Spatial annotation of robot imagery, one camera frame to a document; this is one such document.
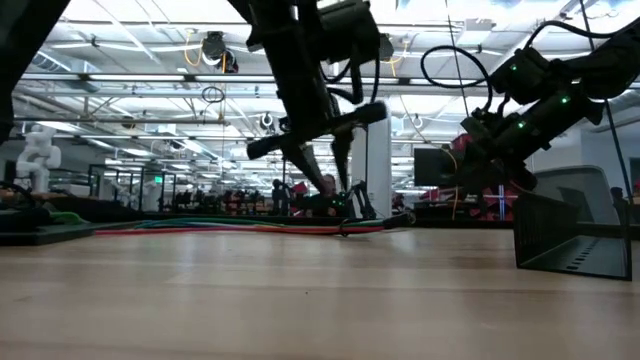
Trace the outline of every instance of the ceiling beam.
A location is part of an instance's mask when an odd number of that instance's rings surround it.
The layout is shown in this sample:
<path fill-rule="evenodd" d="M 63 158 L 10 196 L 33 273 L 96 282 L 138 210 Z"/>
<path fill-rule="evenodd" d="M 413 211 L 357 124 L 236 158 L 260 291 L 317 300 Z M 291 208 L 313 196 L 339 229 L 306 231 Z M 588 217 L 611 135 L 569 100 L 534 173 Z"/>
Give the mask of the ceiling beam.
<path fill-rule="evenodd" d="M 140 89 L 135 90 L 123 89 L 123 88 L 101 88 L 94 93 L 88 93 L 84 90 L 77 90 L 64 87 L 44 88 L 22 85 L 22 88 L 31 91 L 34 94 L 40 94 L 44 96 L 59 96 L 59 97 L 116 97 L 116 98 L 201 98 L 202 90 L 192 89 L 174 89 L 174 88 L 155 88 L 155 89 Z M 350 90 L 350 87 L 343 86 L 342 88 Z M 370 95 L 372 88 L 369 85 L 364 86 L 364 94 Z M 379 96 L 393 96 L 393 95 L 441 95 L 441 96 L 458 96 L 460 90 L 457 89 L 443 89 L 432 85 L 381 85 L 378 90 Z M 479 86 L 477 88 L 466 89 L 467 96 L 486 96 L 486 87 Z M 236 99 L 251 99 L 251 98 L 264 98 L 264 99 L 277 99 L 275 90 L 272 91 L 260 91 L 257 96 L 253 90 L 229 90 L 227 91 L 228 98 Z"/>

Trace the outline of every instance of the red cable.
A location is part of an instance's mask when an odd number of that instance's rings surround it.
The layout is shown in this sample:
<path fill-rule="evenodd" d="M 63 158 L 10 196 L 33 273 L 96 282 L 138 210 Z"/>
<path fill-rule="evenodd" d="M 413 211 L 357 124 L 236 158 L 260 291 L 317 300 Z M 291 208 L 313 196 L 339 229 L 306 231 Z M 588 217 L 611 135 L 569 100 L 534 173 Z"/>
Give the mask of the red cable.
<path fill-rule="evenodd" d="M 366 234 L 384 230 L 383 226 L 344 228 L 346 234 Z M 239 229 L 237 227 L 211 227 L 211 228 L 164 228 L 164 229 L 139 229 L 139 230 L 98 230 L 96 235 L 149 235 L 149 234 L 172 234 L 186 232 L 216 232 L 216 231 L 245 231 L 245 232 L 271 232 L 285 234 L 301 234 L 301 235 L 339 235 L 339 228 L 305 228 L 305 229 L 288 229 L 288 228 L 255 228 L 255 229 Z"/>

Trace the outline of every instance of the computer monitor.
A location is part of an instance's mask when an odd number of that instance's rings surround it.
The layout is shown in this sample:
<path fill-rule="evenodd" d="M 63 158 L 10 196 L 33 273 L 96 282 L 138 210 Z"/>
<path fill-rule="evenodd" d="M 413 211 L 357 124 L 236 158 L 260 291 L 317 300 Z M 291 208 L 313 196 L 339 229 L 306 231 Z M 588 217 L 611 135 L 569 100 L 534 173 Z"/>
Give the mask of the computer monitor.
<path fill-rule="evenodd" d="M 458 151 L 448 150 L 458 157 Z M 442 149 L 414 149 L 413 181 L 415 186 L 455 186 L 456 165 Z"/>

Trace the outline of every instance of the workbench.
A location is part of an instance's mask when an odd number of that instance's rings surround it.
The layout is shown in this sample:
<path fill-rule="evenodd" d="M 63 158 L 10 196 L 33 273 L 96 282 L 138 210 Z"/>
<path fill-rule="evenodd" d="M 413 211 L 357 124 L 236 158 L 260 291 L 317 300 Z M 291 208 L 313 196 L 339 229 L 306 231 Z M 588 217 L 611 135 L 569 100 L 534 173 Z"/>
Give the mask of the workbench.
<path fill-rule="evenodd" d="M 0 248 L 0 358 L 637 359 L 640 285 L 517 270 L 512 233 Z"/>

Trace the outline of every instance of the black cable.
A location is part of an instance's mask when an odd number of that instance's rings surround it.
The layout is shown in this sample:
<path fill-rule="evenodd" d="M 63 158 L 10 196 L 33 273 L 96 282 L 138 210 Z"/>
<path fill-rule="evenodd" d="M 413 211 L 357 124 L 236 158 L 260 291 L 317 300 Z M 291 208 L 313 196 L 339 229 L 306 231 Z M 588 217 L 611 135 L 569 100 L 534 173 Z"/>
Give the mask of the black cable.
<path fill-rule="evenodd" d="M 507 103 L 511 100 L 511 96 L 509 95 L 505 95 L 504 100 L 502 100 L 502 102 L 500 103 L 500 105 L 498 105 L 498 115 L 500 117 L 504 116 L 504 107 L 505 105 L 507 105 Z"/>
<path fill-rule="evenodd" d="M 449 84 L 443 84 L 441 82 L 435 81 L 433 80 L 429 74 L 427 73 L 427 69 L 425 67 L 425 59 L 427 58 L 427 56 L 429 56 L 429 54 L 434 53 L 436 51 L 440 51 L 440 50 L 452 50 L 454 52 L 459 52 L 460 54 L 464 55 L 465 57 L 467 57 L 469 60 L 471 60 L 480 70 L 480 72 L 482 73 L 482 79 L 478 79 L 475 81 L 472 81 L 468 84 L 461 84 L 461 85 L 449 85 Z M 473 56 L 473 54 L 471 54 L 470 52 L 461 49 L 457 46 L 451 46 L 451 45 L 440 45 L 440 46 L 436 46 L 434 48 L 431 48 L 429 50 L 427 50 L 424 55 L 422 55 L 422 59 L 420 59 L 420 69 L 422 70 L 422 75 L 424 76 L 424 78 L 431 84 L 444 88 L 444 89 L 460 89 L 460 88 L 471 88 L 471 87 L 475 87 L 478 86 L 482 83 L 487 83 L 487 89 L 489 91 L 489 94 L 487 95 L 487 103 L 485 104 L 485 106 L 483 107 L 484 111 L 489 111 L 489 108 L 491 108 L 491 103 L 493 102 L 493 88 L 491 87 L 491 80 L 489 77 L 489 72 L 487 71 L 487 69 L 484 67 L 484 65 L 482 65 L 482 63 L 480 62 L 480 60 L 478 60 L 475 56 Z"/>
<path fill-rule="evenodd" d="M 540 26 L 538 26 L 538 28 L 533 32 L 533 34 L 531 34 L 531 37 L 529 38 L 529 40 L 527 40 L 526 44 L 524 45 L 524 48 L 528 48 L 531 46 L 531 44 L 533 44 L 533 40 L 536 38 L 536 36 L 538 36 L 540 34 L 540 32 L 546 28 L 547 26 L 555 26 L 555 27 L 559 27 L 561 29 L 565 29 L 569 32 L 572 32 L 576 35 L 580 35 L 580 36 L 584 36 L 589 38 L 589 40 L 591 40 L 591 43 L 593 43 L 593 39 L 609 39 L 611 37 L 613 37 L 615 34 L 618 33 L 618 31 L 616 32 L 612 32 L 612 33 L 605 33 L 605 34 L 601 34 L 601 33 L 592 33 L 591 31 L 589 31 L 589 26 L 587 25 L 586 28 L 587 30 L 582 30 L 578 27 L 575 27 L 573 25 L 569 25 L 567 23 L 563 23 L 562 21 L 558 21 L 558 20 L 549 20 L 549 21 L 543 21 Z"/>
<path fill-rule="evenodd" d="M 211 99 L 211 91 L 219 93 L 220 98 Z M 200 95 L 202 96 L 202 100 L 209 104 L 221 103 L 227 98 L 227 95 L 224 93 L 224 91 L 217 86 L 207 86 L 206 88 L 202 89 L 202 93 Z"/>
<path fill-rule="evenodd" d="M 350 67 L 351 67 L 351 60 L 347 61 L 347 64 L 345 65 L 344 69 L 340 73 L 338 73 L 338 75 L 332 78 L 328 77 L 327 74 L 325 74 L 322 66 L 320 66 L 320 73 L 322 74 L 322 78 L 327 84 L 337 84 L 340 81 L 342 81 L 342 79 L 344 79 Z"/>
<path fill-rule="evenodd" d="M 211 102 L 209 104 L 207 104 L 207 106 L 205 106 L 204 111 L 202 112 L 202 125 L 206 125 L 207 123 L 207 111 L 209 110 L 209 106 L 213 105 L 215 103 Z"/>
<path fill-rule="evenodd" d="M 587 29 L 587 33 L 592 34 L 589 26 L 589 19 L 587 18 L 586 8 L 584 6 L 584 0 L 580 0 L 580 6 L 582 8 L 582 18 L 584 19 L 584 26 Z M 591 51 L 595 50 L 595 45 L 593 43 L 593 37 L 589 36 L 589 46 L 591 47 Z M 609 118 L 609 127 L 611 128 L 611 135 L 613 136 L 613 143 L 616 147 L 616 154 L 618 155 L 618 161 L 620 162 L 620 167 L 622 168 L 622 177 L 624 179 L 624 186 L 627 190 L 627 196 L 629 197 L 629 204 L 633 206 L 633 192 L 631 191 L 631 181 L 629 181 L 629 175 L 627 173 L 627 165 L 624 163 L 624 156 L 622 155 L 622 149 L 620 148 L 620 139 L 618 139 L 618 132 L 616 131 L 616 126 L 613 121 L 613 113 L 611 112 L 611 105 L 609 104 L 609 100 L 604 101 L 604 107 L 607 111 L 607 117 Z"/>
<path fill-rule="evenodd" d="M 360 73 L 360 65 L 351 66 L 351 83 L 353 87 L 354 104 L 360 104 L 364 101 L 364 93 L 362 92 L 362 74 Z"/>
<path fill-rule="evenodd" d="M 340 96 L 341 98 L 347 100 L 348 102 L 352 103 L 353 105 L 360 104 L 360 102 L 357 102 L 356 99 L 354 98 L 354 96 L 350 92 L 348 92 L 346 90 L 338 89 L 338 88 L 332 88 L 332 87 L 328 87 L 327 86 L 327 92 L 329 94 Z"/>
<path fill-rule="evenodd" d="M 447 21 L 449 22 L 449 35 L 451 36 L 451 46 L 455 47 L 456 40 L 453 37 L 453 27 L 452 27 L 453 25 L 451 24 L 451 15 L 449 15 L 449 1 L 444 0 L 444 5 L 447 9 Z M 464 86 L 462 86 L 463 84 L 462 84 L 462 73 L 460 72 L 460 62 L 458 61 L 458 53 L 455 51 L 453 52 L 453 58 L 456 61 L 456 69 L 458 71 L 458 80 L 460 80 L 460 93 L 462 94 L 462 101 L 464 102 L 464 111 L 467 114 L 467 117 L 469 117 L 469 106 L 467 105 L 467 96 L 464 93 Z"/>
<path fill-rule="evenodd" d="M 380 53 L 376 57 L 376 68 L 373 77 L 373 90 L 371 91 L 371 103 L 376 101 L 378 97 L 378 87 L 380 87 Z"/>

